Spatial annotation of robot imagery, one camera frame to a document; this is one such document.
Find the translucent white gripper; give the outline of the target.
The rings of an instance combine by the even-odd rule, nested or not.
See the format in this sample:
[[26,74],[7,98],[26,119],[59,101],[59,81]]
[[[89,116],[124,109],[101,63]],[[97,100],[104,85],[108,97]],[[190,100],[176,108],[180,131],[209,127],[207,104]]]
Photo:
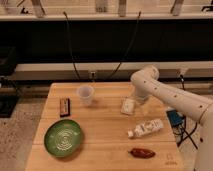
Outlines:
[[151,96],[145,96],[145,97],[136,97],[136,106],[137,110],[142,115],[147,115],[149,113],[150,104],[152,102]]

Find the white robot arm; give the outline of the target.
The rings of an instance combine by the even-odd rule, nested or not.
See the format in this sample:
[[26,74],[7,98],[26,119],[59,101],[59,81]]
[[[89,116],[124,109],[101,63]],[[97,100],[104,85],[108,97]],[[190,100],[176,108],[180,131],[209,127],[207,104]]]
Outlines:
[[134,72],[134,95],[144,100],[152,95],[202,126],[194,171],[213,171],[213,99],[187,92],[158,81],[159,71],[145,66]]

